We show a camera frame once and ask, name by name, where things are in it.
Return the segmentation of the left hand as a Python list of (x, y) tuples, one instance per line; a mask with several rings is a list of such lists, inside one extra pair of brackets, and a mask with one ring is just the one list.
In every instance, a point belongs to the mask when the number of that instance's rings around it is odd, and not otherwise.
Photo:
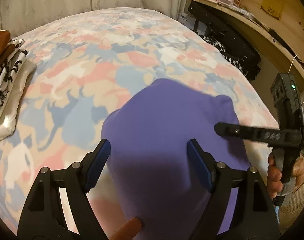
[(109, 240), (132, 240), (143, 228), (143, 223), (139, 218), (128, 220)]

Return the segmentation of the cream knit sleeve forearm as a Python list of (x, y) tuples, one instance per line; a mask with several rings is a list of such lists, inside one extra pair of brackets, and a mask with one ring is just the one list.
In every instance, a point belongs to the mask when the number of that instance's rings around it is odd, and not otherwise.
[(304, 208), (304, 182), (296, 191), (291, 194), (290, 202), (287, 206), (279, 208), (279, 229), (284, 234), (298, 218)]

